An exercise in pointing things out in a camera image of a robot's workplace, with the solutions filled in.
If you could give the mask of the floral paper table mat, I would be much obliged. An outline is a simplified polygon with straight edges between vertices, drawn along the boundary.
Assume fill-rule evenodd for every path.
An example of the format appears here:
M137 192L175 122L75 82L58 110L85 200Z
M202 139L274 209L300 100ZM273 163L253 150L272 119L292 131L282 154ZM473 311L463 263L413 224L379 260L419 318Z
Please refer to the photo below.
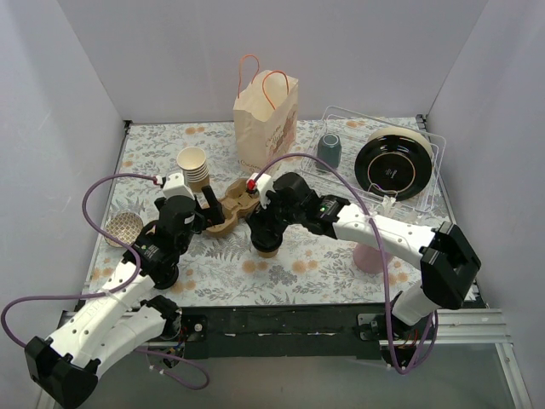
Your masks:
M129 129L109 213L135 213L144 222L158 215L160 192L150 176L177 167L178 153L199 147L208 157L211 185L218 197L243 176L238 164L234 128L229 122L141 124ZM179 278L164 295L183 307L264 304L382 302L415 284L419 272L393 259L387 274L366 274L353 262L351 243L289 227L276 256L263 258L240 223L226 237L194 237L180 259Z

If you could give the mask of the pink straw holder cup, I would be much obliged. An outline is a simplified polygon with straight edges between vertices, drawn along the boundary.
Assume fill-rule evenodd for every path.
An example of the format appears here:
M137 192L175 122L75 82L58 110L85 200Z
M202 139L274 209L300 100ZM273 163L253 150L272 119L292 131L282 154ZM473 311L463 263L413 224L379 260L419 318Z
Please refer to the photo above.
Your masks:
M365 274L382 274L382 254L379 250L368 245L357 244L353 250L355 266Z

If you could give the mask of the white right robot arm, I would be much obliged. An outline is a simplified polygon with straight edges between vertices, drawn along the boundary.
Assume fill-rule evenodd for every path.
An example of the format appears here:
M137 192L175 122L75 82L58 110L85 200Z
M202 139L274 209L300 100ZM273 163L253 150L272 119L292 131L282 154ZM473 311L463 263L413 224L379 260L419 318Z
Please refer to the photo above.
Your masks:
M437 309L461 308L481 268L475 250L454 223L432 228L366 215L348 199L318 195L294 172L278 179L254 174L247 188L259 199L247 223L251 243L261 253L276 252L286 228L299 225L318 236L373 248L382 261L394 256L419 269L420 279L388 301L391 313L385 327L392 337L408 337Z

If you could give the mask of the cream ceramic plate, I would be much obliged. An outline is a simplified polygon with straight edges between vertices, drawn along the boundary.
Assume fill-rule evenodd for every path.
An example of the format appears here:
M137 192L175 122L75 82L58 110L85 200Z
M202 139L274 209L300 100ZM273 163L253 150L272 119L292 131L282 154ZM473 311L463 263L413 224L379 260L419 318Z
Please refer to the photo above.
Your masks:
M388 126L373 132L368 137L367 142L371 142L373 140L376 140L380 137L387 136L387 135L403 136L405 138L409 138L412 141L419 143L426 150L430 159L433 160L433 149L430 142L421 133L416 132L415 130L410 130L410 129L401 128L397 126Z

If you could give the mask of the patterned ceramic bowl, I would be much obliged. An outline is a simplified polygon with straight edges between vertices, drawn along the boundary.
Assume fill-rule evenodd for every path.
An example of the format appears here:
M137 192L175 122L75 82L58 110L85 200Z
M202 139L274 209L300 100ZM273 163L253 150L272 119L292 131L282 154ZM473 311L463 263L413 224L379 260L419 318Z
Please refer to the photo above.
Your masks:
M132 212L119 213L106 224L106 232L126 245L135 242L142 228L143 221Z

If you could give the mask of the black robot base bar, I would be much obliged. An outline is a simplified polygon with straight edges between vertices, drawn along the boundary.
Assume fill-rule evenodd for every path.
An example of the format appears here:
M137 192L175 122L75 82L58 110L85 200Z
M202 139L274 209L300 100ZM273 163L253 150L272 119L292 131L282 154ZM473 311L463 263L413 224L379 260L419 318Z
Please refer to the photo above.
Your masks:
M346 356L392 362L381 303L191 307L184 357Z

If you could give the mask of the dark teal ceramic cup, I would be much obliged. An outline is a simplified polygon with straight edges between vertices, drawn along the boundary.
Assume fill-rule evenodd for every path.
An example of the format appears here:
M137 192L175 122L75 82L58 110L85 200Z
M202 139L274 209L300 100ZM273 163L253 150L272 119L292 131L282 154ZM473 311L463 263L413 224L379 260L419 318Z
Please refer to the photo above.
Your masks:
M339 136L331 133L323 135L318 141L317 157L330 168L336 170L341 162L341 140Z

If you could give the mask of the printed kraft paper bag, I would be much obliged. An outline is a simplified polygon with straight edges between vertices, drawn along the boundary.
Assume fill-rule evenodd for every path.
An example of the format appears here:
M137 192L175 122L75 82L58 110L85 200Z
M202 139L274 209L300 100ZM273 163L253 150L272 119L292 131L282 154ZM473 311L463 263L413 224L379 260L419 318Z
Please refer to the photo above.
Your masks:
M298 112L297 78L260 67L247 85L238 77L232 113L241 171L257 173L290 151L296 139Z

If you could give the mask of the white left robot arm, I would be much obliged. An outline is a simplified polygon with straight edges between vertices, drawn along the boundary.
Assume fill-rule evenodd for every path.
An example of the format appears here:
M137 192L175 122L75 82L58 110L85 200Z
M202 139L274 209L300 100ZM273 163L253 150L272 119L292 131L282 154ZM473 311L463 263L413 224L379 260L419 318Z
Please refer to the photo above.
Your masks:
M186 187L166 187L155 202L158 219L141 229L109 280L63 326L26 345L32 380L62 407L81 406L100 377L144 342L179 338L181 309L146 294L170 288L192 237L225 221L212 188L202 192L205 208Z

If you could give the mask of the stacked brown pulp cup carriers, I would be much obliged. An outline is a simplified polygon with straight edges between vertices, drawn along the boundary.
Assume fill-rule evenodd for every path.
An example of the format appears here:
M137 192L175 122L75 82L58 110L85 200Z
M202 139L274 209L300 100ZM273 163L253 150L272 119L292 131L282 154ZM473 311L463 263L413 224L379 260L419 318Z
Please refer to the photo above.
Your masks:
M219 200L222 205L225 221L206 229L206 233L214 238L223 238L232 233L240 219L245 218L258 205L259 199L247 193L247 180L239 178L232 183L223 198Z

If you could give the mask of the single brown paper cup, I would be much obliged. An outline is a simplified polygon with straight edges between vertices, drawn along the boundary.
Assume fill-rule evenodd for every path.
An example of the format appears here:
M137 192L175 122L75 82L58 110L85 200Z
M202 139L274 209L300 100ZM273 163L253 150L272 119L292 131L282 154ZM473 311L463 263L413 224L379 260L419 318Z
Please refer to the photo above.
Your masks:
M257 251L257 254L262 258L273 258L278 254L278 249L274 251Z

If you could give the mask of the stack of brown paper cups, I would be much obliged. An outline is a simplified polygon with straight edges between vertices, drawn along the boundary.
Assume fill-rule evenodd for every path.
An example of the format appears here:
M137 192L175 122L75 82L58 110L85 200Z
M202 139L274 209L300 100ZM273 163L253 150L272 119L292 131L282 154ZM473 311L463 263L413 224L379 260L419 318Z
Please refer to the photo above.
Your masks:
M182 169L186 184L194 191L201 192L209 185L209 168L206 153L199 147L186 147L176 158L176 163Z

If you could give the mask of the stack of black cup lids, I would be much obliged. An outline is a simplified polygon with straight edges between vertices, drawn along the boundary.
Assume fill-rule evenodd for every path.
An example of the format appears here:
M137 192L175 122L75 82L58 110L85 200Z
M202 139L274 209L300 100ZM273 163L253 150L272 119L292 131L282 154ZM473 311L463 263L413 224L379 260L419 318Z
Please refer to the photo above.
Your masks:
M179 269L177 265L162 265L153 269L148 275L152 278L155 289L166 290L178 280Z

